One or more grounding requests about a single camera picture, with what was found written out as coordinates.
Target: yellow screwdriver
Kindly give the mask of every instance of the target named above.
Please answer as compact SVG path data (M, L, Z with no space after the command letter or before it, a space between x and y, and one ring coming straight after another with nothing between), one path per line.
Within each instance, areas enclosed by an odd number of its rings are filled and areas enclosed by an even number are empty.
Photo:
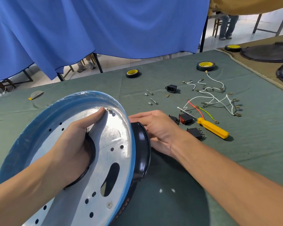
M190 115L191 117L193 117L194 119L196 119L198 124L201 124L202 126L204 126L207 130L211 131L212 133L214 133L215 135L219 136L222 139L226 139L228 137L228 132L224 131L222 128L219 128L218 126L214 125L213 123L206 121L203 118L197 118L194 117L193 115L189 114L188 112L186 112L185 110L177 107L178 109L180 109L182 112Z

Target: red wire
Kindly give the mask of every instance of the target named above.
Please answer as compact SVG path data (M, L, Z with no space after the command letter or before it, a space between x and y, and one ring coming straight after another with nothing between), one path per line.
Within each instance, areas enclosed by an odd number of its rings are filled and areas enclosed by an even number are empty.
M202 115L202 113L200 112L200 110L199 109L197 109L197 111L201 114L201 116L202 116L202 118L204 119L204 117L203 117L203 115Z

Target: screw head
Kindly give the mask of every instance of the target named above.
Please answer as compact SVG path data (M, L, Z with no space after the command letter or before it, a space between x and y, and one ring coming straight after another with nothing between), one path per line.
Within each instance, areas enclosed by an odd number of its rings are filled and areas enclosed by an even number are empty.
M111 202L111 201L107 203L107 208L108 208L108 209L111 209L111 208L112 208L112 202Z

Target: silver semicircular object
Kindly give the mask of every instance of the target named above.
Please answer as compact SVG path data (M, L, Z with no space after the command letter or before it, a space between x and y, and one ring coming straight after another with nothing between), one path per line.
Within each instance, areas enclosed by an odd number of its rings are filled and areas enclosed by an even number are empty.
M24 226L108 225L117 214L132 181L135 140L124 109L114 98L101 92L85 91L69 95L36 117L5 158L0 169L0 183L47 153L71 122L93 114L102 106L109 111L89 127L96 156L86 175L75 185L60 191ZM103 197L101 185L113 163L119 164L119 174L111 193Z

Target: yellow-green wire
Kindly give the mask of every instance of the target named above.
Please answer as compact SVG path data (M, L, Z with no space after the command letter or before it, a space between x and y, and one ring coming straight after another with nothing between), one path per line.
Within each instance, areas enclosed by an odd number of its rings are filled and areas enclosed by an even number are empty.
M216 121L216 120L211 116L211 114L209 114L209 113L208 113L207 111L205 111L203 108L201 108L201 107L199 107L199 106L197 106L197 105L194 105L194 106L197 107L197 108L199 108L199 109L201 109L202 111L206 112L206 113L212 118L212 120L215 121L216 124L219 124L219 122Z

